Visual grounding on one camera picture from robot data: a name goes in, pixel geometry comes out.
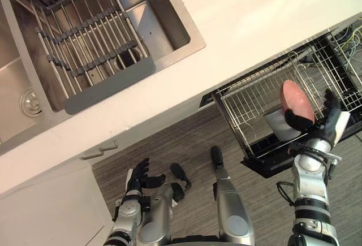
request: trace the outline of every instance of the wire basket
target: wire basket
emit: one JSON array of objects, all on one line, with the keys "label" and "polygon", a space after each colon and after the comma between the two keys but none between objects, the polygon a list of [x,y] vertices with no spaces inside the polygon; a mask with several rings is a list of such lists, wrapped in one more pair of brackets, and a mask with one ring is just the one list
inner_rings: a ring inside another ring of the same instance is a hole
[{"label": "wire basket", "polygon": [[273,133],[263,115],[281,104],[280,88],[286,80],[299,84],[317,120],[324,117],[324,94],[328,88],[341,99],[345,110],[360,107],[362,82],[349,62],[338,41],[327,34],[219,88],[216,94],[236,136],[254,155],[252,144]]}]

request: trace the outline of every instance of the silver forearm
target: silver forearm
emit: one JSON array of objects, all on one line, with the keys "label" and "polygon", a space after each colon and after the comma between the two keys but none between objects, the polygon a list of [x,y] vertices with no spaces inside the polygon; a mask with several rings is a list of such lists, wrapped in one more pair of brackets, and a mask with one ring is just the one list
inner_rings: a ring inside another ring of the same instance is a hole
[{"label": "silver forearm", "polygon": [[[331,145],[322,139],[309,140],[306,147],[328,154]],[[295,217],[294,233],[317,238],[326,245],[339,245],[334,226],[331,225],[329,200],[325,184],[326,164],[318,154],[299,154],[293,165]]]},{"label": "silver forearm", "polygon": [[[138,191],[129,191],[126,196],[127,195],[140,196],[141,193]],[[120,205],[118,208],[118,216],[104,245],[114,245],[115,241],[121,241],[125,246],[128,246],[136,239],[137,228],[142,220],[141,205],[138,200],[127,200],[122,204],[121,200],[117,202],[119,202]]]}]

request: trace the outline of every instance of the white countertop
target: white countertop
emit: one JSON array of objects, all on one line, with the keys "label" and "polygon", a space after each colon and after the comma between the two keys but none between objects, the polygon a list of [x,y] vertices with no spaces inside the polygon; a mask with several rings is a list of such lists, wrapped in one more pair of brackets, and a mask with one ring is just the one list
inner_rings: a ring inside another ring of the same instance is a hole
[{"label": "white countertop", "polygon": [[0,193],[362,11],[362,0],[183,1],[206,47],[2,155]]}]

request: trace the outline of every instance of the sink drain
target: sink drain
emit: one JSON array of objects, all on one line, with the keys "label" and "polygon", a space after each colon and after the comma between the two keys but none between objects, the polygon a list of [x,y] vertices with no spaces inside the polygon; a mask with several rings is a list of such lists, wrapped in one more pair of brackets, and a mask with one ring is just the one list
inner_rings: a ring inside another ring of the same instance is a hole
[{"label": "sink drain", "polygon": [[31,118],[38,117],[41,114],[41,108],[33,89],[23,93],[20,98],[20,108],[26,116]]}]

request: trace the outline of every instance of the white cup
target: white cup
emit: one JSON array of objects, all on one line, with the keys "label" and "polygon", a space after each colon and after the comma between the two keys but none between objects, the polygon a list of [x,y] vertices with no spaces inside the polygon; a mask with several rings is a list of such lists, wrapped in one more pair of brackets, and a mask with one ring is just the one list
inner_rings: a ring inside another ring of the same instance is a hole
[{"label": "white cup", "polygon": [[264,118],[271,130],[280,141],[292,140],[300,135],[300,131],[290,127],[285,121],[284,111],[277,106],[264,114]]}]

